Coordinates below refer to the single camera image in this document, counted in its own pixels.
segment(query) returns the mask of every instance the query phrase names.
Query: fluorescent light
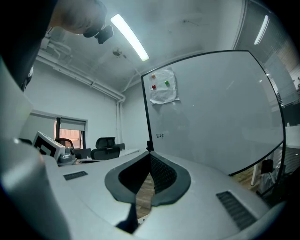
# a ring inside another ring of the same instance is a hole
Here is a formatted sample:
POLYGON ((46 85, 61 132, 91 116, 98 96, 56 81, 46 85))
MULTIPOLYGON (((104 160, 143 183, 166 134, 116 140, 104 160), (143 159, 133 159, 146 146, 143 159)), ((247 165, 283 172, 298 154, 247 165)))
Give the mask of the fluorescent light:
POLYGON ((131 28, 125 22, 125 20, 117 14, 111 18, 112 23, 119 29, 119 31, 124 35, 124 37, 128 40, 128 42, 132 45, 136 53, 140 56, 143 61, 149 59, 148 54, 143 48, 140 41, 137 39, 136 35, 133 33, 131 28))
POLYGON ((266 15, 264 17, 264 21, 262 23, 262 27, 259 30, 259 33, 258 33, 258 35, 256 37, 255 42, 254 42, 254 45, 258 45, 261 42, 261 40, 263 38, 263 35, 264 35, 264 33, 265 33, 266 29, 267 29, 268 24, 269 24, 269 17, 266 15))

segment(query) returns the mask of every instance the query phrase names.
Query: whiteboard frame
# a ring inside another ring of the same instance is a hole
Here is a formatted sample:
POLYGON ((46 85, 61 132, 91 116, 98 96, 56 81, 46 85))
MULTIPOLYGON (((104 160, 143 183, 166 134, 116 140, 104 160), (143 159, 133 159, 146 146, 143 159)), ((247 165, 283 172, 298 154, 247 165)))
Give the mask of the whiteboard frame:
MULTIPOLYGON (((263 70, 263 72, 266 74, 266 72, 264 71, 263 67, 259 64, 259 62, 257 61, 257 59, 254 57, 254 55, 248 51, 248 50, 223 50, 223 51, 214 51, 214 52, 206 52, 206 53, 200 53, 200 54, 196 54, 196 55, 192 55, 192 56, 189 56, 189 57, 185 57, 185 58, 182 58, 182 59, 179 59, 179 60, 176 60, 176 61, 173 61, 173 62, 170 62, 170 63, 167 63, 161 67, 158 67, 156 69, 153 69, 145 74, 143 74, 141 76, 141 81, 142 81, 142 93, 143 93, 143 97, 144 97, 144 104, 145 104, 145 111, 146 111, 146 118, 147 118, 147 127, 148 127, 148 134, 149 134, 149 141, 147 141, 147 150, 149 151, 154 151, 154 147, 153 147, 153 141, 152 141, 152 133, 151 133, 151 125, 150 125, 150 119, 149 119, 149 113, 148 113, 148 105, 147 105, 147 98, 146 98, 146 92, 145 92, 145 84, 144 84, 144 80, 143 78, 148 75, 149 73, 153 72, 153 71, 156 71, 158 69, 161 69, 161 68, 165 68, 169 65, 172 65, 176 62, 180 62, 180 61, 183 61, 183 60, 186 60, 186 59, 190 59, 190 58, 194 58, 194 57, 198 57, 198 56, 203 56, 203 55, 207 55, 207 54, 213 54, 213 53, 224 53, 224 52, 248 52, 251 54, 251 56, 255 59, 255 61, 257 62, 257 64, 261 67, 261 69, 263 70)), ((282 111, 282 107, 281 107, 281 104, 278 100, 278 97, 275 93, 275 90, 273 88, 273 85, 271 84, 271 81, 269 79, 269 77, 267 76, 268 80, 269 80, 269 83, 270 85, 272 86, 272 89, 273 89, 273 92, 276 96, 276 100, 278 102, 278 106, 279 106, 279 110, 280 110, 280 115, 281 115, 281 120, 282 120, 282 126, 283 126, 283 141, 278 145, 276 146, 272 151, 270 151, 267 155, 263 156, 262 158, 260 158, 259 160, 257 160, 256 162, 254 162, 253 164, 249 165, 248 167, 245 167, 241 170, 238 170, 236 172, 233 172, 231 174, 229 174, 229 176, 234 176, 240 172, 243 172, 245 170, 247 170, 248 168, 258 164, 260 161, 264 160, 268 155, 270 155, 271 153, 273 153, 281 144, 282 144, 282 157, 281 157, 281 165, 280 165, 280 168, 279 168, 279 173, 278 173, 278 178, 277 178, 277 181, 275 184, 278 184, 279 182, 279 179, 280 179, 280 176, 281 176, 281 173, 282 173, 282 170, 283 170, 283 165, 284 165, 284 161, 285 161, 285 146, 286 146, 286 137, 285 137, 285 120, 284 120, 284 117, 283 117, 283 111, 282 111)))

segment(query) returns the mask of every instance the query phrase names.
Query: window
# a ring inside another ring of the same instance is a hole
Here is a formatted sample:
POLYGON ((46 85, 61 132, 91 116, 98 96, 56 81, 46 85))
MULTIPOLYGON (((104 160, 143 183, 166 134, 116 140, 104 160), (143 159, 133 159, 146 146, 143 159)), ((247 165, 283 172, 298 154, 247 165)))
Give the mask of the window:
POLYGON ((72 141, 75 149, 85 148, 85 122, 57 118, 54 123, 54 139, 66 138, 72 141))

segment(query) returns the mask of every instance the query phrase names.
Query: wooden floor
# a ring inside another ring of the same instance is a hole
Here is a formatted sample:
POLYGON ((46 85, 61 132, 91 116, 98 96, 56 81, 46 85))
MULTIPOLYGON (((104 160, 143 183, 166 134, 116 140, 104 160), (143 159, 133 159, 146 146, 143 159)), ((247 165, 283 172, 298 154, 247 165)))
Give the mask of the wooden floor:
MULTIPOLYGON (((257 175, 261 174, 262 163, 259 163, 257 175)), ((232 177, 235 181, 239 182, 243 187, 255 192, 259 186, 259 177, 257 177, 257 182, 254 186, 251 186, 251 179, 253 174, 253 168, 238 173, 232 177)), ((151 210, 151 198, 154 195, 154 182, 149 174, 136 195, 136 213, 137 219, 142 218, 150 213, 151 210)))

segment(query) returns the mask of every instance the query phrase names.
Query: paper note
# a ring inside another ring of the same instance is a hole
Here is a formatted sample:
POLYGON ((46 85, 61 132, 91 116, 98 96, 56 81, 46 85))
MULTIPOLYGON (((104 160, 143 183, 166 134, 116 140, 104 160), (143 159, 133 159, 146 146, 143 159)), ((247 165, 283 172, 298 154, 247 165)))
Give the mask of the paper note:
POLYGON ((164 104, 179 100, 176 78, 170 67, 152 72, 148 78, 152 104, 164 104))

